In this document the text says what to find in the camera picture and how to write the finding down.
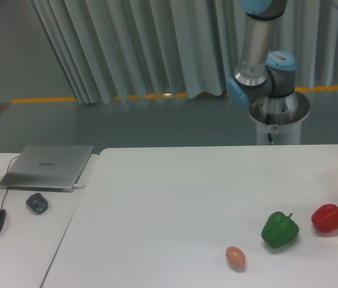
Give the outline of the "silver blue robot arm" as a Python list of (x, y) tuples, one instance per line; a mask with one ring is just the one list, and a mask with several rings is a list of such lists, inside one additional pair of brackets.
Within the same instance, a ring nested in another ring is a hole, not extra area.
[(338, 1), (240, 1), (246, 29), (228, 95), (248, 107), (289, 97), (297, 84), (338, 79)]

